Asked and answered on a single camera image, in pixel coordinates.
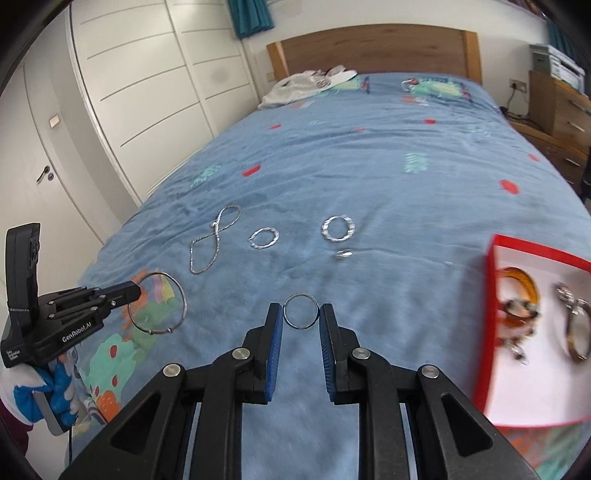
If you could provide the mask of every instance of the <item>wooden headboard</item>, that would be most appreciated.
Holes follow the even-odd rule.
[[[345,65],[359,73],[432,72],[482,83],[474,32],[412,24],[357,25],[267,45],[275,78]]]

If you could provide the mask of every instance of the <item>wooden dresser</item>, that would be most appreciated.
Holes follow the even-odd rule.
[[[513,119],[509,119],[509,123],[550,160],[573,190],[580,195],[581,179],[587,166],[587,154],[526,123]]]
[[[528,117],[531,122],[509,120],[580,194],[591,147],[591,100],[561,80],[531,71]]]

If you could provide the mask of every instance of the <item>blue bedspread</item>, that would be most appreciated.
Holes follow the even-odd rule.
[[[480,86],[455,79],[465,87],[457,98],[453,85],[439,93],[403,91],[401,82],[413,76],[425,77],[357,77],[321,96],[253,113],[195,153],[111,237],[81,284],[106,286],[164,270],[182,283],[189,312],[178,331],[161,336],[135,330],[123,311],[115,312],[72,352],[91,413],[96,402],[112,417],[169,362],[212,362],[263,324],[271,302],[299,291],[332,303],[339,323],[391,363],[436,364],[471,394],[491,235],[589,257],[591,220]],[[205,273],[191,274],[191,240],[211,232],[218,212],[232,204],[243,214],[221,233],[219,258]],[[342,214],[356,232],[330,243],[320,227]],[[222,224],[234,216],[227,211]],[[251,248],[248,238],[266,226],[279,230],[278,243]],[[331,226],[335,236],[344,230],[338,221]],[[352,257],[336,260],[344,248]],[[197,269],[213,251],[213,238],[196,245]],[[152,280],[143,286],[138,320],[156,329],[175,323],[175,288]],[[98,423],[79,426],[74,451]],[[588,438],[585,428],[546,478],[569,467]],[[273,402],[244,408],[243,478],[357,478],[357,431],[357,407],[329,401],[317,326],[285,327]]]

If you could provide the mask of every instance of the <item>door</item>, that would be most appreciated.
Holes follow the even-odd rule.
[[[49,172],[37,179],[46,166]],[[39,294],[75,287],[102,244],[64,190],[33,123],[22,67],[0,96],[0,251],[6,231],[41,223]],[[5,257],[0,255],[5,283]]]

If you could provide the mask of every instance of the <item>silver chain necklace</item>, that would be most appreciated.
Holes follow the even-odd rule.
[[[233,221],[231,221],[225,227],[220,228],[220,220],[222,218],[223,211],[227,208],[236,209],[238,211],[238,215]],[[199,238],[196,238],[195,240],[193,240],[191,242],[191,257],[190,257],[190,264],[189,264],[189,270],[191,271],[191,273],[193,273],[195,275],[199,275],[200,273],[205,272],[209,267],[211,267],[213,265],[213,263],[216,261],[217,256],[220,253],[220,232],[223,232],[226,228],[230,228],[232,225],[234,225],[234,223],[236,223],[238,221],[238,219],[240,218],[240,215],[242,215],[242,208],[240,206],[228,205],[227,207],[224,207],[222,210],[220,210],[220,213],[217,214],[216,220],[214,222],[212,222],[212,224],[211,224],[211,227],[213,228],[213,232],[208,235],[200,236]],[[209,262],[205,268],[195,271],[193,269],[193,245],[195,245],[197,242],[200,242],[201,240],[211,237],[212,235],[215,235],[215,237],[216,237],[216,252],[213,255],[211,262]]]

